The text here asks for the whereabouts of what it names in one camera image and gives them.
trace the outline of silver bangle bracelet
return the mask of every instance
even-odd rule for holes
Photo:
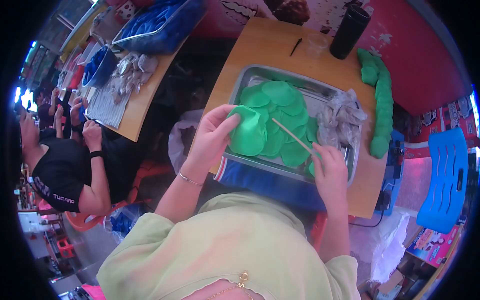
[[[185,176],[182,175],[182,173],[180,173],[180,171],[179,171],[179,175],[180,175],[180,177],[182,177],[182,179],[185,180],[185,181],[188,181],[188,182],[190,182],[190,183],[193,183],[194,185],[203,186],[203,183],[202,183],[202,184],[196,183],[195,181],[191,181],[190,179],[186,178]]]

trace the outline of plastic cup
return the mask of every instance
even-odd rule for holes
[[[328,47],[328,40],[319,34],[308,34],[307,55],[310,58],[317,59],[320,54]]]

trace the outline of black thermos bottle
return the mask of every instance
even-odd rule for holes
[[[365,10],[360,6],[350,5],[330,45],[330,53],[339,60],[344,60],[359,40],[368,22],[370,15]]]

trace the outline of electrical cable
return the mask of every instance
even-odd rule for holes
[[[374,227],[377,227],[380,222],[382,221],[382,219],[384,218],[384,211],[382,210],[382,214],[380,215],[380,220],[378,220],[378,223],[375,224],[375,225],[361,225],[361,224],[354,224],[354,223],[349,223],[350,225],[355,225],[355,226],[360,226],[360,227],[368,227],[368,228],[374,228]]]
[[[145,205],[146,207],[148,207],[151,211],[155,211],[155,209],[151,208],[150,205],[148,205],[147,203],[145,202],[142,202],[143,205]]]
[[[391,183],[387,183],[385,186],[384,186],[384,189],[382,191],[385,191],[385,189],[387,188],[387,186],[391,185],[392,187],[394,186],[397,186],[399,184],[401,184],[402,182],[399,182],[399,183],[394,183],[394,184],[391,184]]]

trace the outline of light green shirt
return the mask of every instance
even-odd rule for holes
[[[238,282],[266,300],[360,299],[357,261],[326,264],[286,208],[250,192],[217,196],[199,214],[173,224],[140,217],[98,271],[107,299],[179,300],[219,279]]]

